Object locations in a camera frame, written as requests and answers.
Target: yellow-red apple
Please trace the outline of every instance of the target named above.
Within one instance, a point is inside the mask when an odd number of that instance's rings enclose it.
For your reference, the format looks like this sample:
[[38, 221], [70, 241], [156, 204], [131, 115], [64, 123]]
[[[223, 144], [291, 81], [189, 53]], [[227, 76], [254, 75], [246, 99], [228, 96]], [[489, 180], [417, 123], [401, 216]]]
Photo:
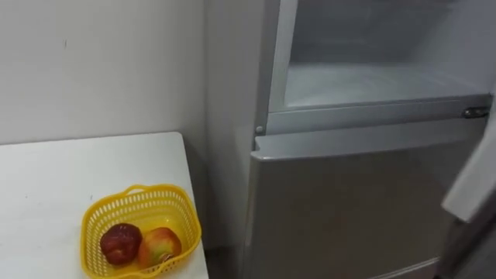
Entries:
[[141, 268], [152, 267], [181, 254], [181, 241], [169, 228], [157, 228], [143, 237], [139, 246], [138, 263]]

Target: white wall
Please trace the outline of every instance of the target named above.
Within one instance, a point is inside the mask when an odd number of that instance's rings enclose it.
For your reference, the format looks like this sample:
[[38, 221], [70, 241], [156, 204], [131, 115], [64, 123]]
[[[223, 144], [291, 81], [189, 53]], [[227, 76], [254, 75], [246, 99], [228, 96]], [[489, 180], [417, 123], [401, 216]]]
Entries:
[[0, 143], [179, 130], [205, 154], [202, 0], [0, 2]]
[[248, 203], [265, 0], [208, 0], [207, 123], [214, 246], [240, 251]]

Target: basket handle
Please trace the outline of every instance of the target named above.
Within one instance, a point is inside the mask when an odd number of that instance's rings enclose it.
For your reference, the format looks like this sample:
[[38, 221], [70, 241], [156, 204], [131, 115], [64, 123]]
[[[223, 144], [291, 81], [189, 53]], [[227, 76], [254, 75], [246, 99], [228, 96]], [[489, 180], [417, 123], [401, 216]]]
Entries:
[[129, 186], [126, 190], [118, 193], [117, 195], [123, 195], [124, 196], [124, 195], [129, 194], [133, 190], [145, 191], [145, 190], [148, 190], [150, 188], [151, 188], [150, 186], [145, 186], [145, 185], [141, 185], [141, 184], [134, 184], [134, 185]]

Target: white table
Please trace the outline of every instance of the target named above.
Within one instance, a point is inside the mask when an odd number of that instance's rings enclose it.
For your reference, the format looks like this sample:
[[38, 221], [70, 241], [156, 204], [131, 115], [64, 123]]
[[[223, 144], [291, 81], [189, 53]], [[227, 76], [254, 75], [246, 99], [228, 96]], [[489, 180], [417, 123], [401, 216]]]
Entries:
[[[179, 133], [0, 146], [2, 278], [86, 278], [79, 259], [86, 209], [131, 184], [171, 183], [193, 198]], [[167, 279], [208, 279], [203, 245]]]

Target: floor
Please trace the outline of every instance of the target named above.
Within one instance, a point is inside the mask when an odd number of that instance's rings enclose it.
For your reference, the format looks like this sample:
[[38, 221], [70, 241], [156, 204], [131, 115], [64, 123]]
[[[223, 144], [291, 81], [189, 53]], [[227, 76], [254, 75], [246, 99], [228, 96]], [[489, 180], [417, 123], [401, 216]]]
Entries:
[[233, 279], [235, 278], [232, 265], [229, 264], [233, 258], [228, 249], [218, 248], [205, 251], [209, 279]]

